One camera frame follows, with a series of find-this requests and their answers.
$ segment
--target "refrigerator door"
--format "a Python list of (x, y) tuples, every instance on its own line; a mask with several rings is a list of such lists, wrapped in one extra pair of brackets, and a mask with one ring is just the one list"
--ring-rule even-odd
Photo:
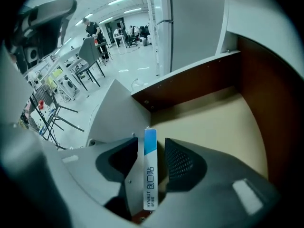
[(164, 20), (172, 20), (171, 0), (154, 0), (156, 24)]
[(162, 22), (157, 25), (158, 56), (160, 76), (171, 71), (172, 23)]

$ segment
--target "man in black shirt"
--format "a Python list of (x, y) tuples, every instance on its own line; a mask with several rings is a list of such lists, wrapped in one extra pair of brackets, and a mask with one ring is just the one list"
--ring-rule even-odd
[[(97, 42), (103, 43), (103, 34), (101, 32), (101, 29), (99, 28), (98, 24), (96, 22), (91, 22), (87, 18), (83, 18), (82, 22), (86, 25), (86, 32), (92, 36), (93, 34), (95, 35), (94, 39), (97, 39)], [(106, 61), (109, 60), (109, 55), (108, 55), (108, 50), (106, 49), (106, 46), (101, 46), (103, 52), (105, 52), (105, 55), (102, 56), (103, 59), (106, 59)]]

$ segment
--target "white product box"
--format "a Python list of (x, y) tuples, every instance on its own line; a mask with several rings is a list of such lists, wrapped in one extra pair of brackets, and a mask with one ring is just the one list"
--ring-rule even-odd
[(145, 129), (143, 167), (143, 209), (155, 210), (158, 206), (156, 129)]

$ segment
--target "glossy floor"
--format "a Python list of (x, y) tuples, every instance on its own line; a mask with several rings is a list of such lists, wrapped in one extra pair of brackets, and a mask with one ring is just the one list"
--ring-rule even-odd
[(91, 70), (101, 87), (98, 87), (95, 82), (92, 83), (88, 76), (82, 79), (90, 94), (88, 98), (84, 95), (77, 95), (74, 101), (65, 103), (60, 96), (57, 96), (61, 105), (78, 111), (75, 113), (61, 109), (58, 115), (85, 131), (83, 133), (63, 121), (57, 121), (59, 126), (64, 129), (62, 131), (58, 127), (54, 127), (56, 140), (61, 146), (80, 148), (85, 145), (87, 130), (93, 121), (94, 111), (104, 98), (113, 79), (117, 79), (129, 91), (133, 91), (158, 78), (152, 46), (132, 48), (120, 46), (117, 48), (114, 45), (110, 49), (110, 53), (113, 60), (110, 59), (106, 62), (106, 66), (103, 63), (100, 64), (105, 78), (96, 65)]

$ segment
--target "chair back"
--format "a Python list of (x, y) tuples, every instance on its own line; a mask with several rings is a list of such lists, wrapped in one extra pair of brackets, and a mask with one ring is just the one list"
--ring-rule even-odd
[(48, 106), (51, 106), (51, 104), (54, 102), (53, 98), (52, 98), (52, 94), (53, 94), (53, 92), (49, 85), (44, 84), (44, 85), (40, 86), (33, 97), (33, 102), (34, 102), (35, 107), (38, 106), (40, 100), (43, 100), (45, 104), (47, 104)]
[(79, 57), (86, 61), (90, 66), (92, 66), (100, 57), (99, 51), (95, 46), (94, 38), (86, 38), (79, 50)]
[(125, 29), (123, 29), (123, 35), (125, 38), (127, 38), (127, 36), (128, 36), (127, 33), (125, 32)]

